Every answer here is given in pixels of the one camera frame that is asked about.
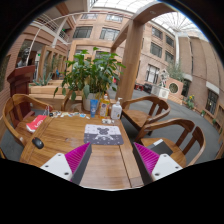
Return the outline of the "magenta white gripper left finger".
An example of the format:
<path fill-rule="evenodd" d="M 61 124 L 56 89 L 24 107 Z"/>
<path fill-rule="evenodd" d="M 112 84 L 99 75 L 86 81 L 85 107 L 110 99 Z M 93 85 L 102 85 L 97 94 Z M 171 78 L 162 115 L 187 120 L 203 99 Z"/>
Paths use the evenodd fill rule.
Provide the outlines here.
<path fill-rule="evenodd" d="M 66 154 L 57 153 L 41 169 L 79 185 L 91 153 L 91 144 L 87 143 Z"/>

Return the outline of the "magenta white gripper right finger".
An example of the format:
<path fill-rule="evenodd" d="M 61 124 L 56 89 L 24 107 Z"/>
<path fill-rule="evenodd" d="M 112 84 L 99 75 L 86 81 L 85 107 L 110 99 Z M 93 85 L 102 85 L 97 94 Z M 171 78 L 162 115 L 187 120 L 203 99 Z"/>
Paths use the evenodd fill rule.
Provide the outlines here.
<path fill-rule="evenodd" d="M 133 154 L 145 185 L 182 169 L 168 154 L 159 155 L 138 143 L 133 144 Z"/>

